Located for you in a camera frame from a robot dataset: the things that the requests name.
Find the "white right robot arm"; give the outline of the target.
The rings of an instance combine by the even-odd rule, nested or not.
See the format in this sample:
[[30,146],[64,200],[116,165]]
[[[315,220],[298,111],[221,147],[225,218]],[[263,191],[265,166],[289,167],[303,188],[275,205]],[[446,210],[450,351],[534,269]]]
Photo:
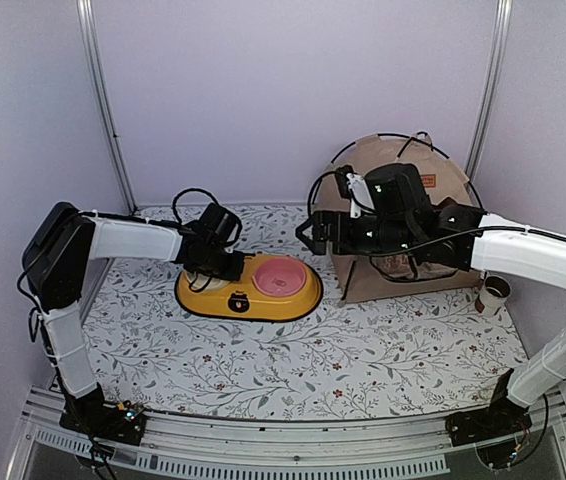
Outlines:
[[[297,238],[315,255],[406,254],[417,263],[511,274],[566,290],[566,236],[524,226],[447,198],[433,205],[417,168],[394,163],[366,175],[333,171],[347,211],[307,210]],[[480,427],[500,436],[519,410],[566,379],[566,327],[525,365],[501,376]]]

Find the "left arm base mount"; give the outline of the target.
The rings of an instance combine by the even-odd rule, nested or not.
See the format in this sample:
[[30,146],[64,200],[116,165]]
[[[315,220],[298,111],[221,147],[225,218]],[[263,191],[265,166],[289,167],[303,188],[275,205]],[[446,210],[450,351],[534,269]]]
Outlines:
[[129,400],[117,404],[105,400],[100,385],[92,392],[75,398],[63,392],[65,405],[59,425],[94,439],[139,446],[147,417],[142,404]]

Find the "yellow double bowl holder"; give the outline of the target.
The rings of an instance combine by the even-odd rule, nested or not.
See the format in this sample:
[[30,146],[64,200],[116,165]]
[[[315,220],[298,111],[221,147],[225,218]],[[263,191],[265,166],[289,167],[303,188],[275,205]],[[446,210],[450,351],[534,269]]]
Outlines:
[[253,284],[256,269],[265,261],[282,255],[256,254],[245,257],[244,270],[238,281],[220,290],[200,294],[188,290],[182,272],[175,284],[179,306],[193,315],[212,319],[231,319],[254,322],[291,322],[312,313],[320,304],[324,287],[318,273],[303,261],[307,281],[297,294],[285,298],[260,293]]

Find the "beige fabric pet tent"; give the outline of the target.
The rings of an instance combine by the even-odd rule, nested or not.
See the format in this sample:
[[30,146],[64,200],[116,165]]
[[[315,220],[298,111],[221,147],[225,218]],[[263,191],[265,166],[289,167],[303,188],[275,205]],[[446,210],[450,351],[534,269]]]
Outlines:
[[373,134],[344,147],[312,185],[308,248],[332,259],[342,303],[476,287],[482,209],[430,138]]

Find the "brown patterned pillow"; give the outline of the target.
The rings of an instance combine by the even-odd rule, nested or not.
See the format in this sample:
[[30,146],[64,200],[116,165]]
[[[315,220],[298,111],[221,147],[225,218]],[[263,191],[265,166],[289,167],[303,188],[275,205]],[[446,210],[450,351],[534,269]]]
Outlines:
[[371,257],[369,263],[380,276],[394,283],[415,283],[445,279],[454,276],[457,270],[440,264],[424,262],[418,264],[407,254]]

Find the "black tent pole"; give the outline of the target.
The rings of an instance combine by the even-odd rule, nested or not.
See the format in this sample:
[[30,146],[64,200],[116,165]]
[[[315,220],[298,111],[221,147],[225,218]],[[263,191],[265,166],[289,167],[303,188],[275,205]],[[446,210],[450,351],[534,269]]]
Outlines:
[[[354,141],[336,155],[333,167],[351,165],[364,175],[374,168],[394,162],[412,163],[415,141],[397,136],[384,138],[370,135]],[[384,280],[365,256],[334,256],[333,263],[342,287],[343,303],[379,300],[416,292],[415,283],[394,283]]]
[[419,132],[408,136],[398,133],[378,133],[359,138],[342,148],[326,167],[321,178],[311,187],[307,200],[309,214],[317,210],[345,211],[359,208],[363,215],[379,214],[386,206],[367,204],[377,192],[372,189],[366,195],[350,190],[342,196],[339,190],[341,178],[334,172],[344,166],[365,178],[373,170],[393,164],[412,164],[419,172],[419,183],[432,205],[437,206],[450,198],[458,204],[473,206],[468,189],[470,180],[463,170],[442,150],[432,144],[430,136]]

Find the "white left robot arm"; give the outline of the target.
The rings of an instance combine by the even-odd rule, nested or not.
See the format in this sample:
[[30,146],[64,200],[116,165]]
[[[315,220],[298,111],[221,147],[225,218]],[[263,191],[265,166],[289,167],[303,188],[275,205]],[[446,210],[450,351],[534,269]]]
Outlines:
[[109,408],[88,396],[99,387],[81,321],[89,262],[150,259],[236,282],[245,262],[244,254],[233,248],[241,230],[239,218],[215,203],[188,223],[80,211],[69,202],[59,202],[49,212],[22,255],[17,290],[33,303],[62,388],[78,399],[72,415],[89,433],[104,433],[112,423]]

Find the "pink pet bowl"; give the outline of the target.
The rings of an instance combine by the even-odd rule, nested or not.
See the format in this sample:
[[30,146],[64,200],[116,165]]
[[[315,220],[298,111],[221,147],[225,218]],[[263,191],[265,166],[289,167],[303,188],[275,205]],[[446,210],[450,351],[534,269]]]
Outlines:
[[260,293],[285,298],[302,290],[307,281],[307,273],[304,264],[297,259],[274,257],[256,269],[252,281]]

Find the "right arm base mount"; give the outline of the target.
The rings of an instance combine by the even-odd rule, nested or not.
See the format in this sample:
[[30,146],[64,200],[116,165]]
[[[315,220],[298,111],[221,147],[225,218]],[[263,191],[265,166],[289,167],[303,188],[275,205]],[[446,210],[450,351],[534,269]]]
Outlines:
[[502,444],[477,450],[479,460],[492,470],[506,469],[515,463],[532,426],[529,408],[507,399],[507,384],[513,372],[509,369],[498,378],[487,407],[453,413],[445,419],[445,429],[453,446],[510,436]]

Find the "cream pet bowl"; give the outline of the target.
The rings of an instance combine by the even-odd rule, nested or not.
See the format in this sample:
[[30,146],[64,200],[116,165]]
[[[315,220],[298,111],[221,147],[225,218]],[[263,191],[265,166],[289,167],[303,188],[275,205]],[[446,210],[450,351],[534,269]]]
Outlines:
[[205,291],[220,290],[230,284],[228,280],[209,277],[198,272],[192,273],[185,270],[184,275],[188,290],[195,294],[200,294]]

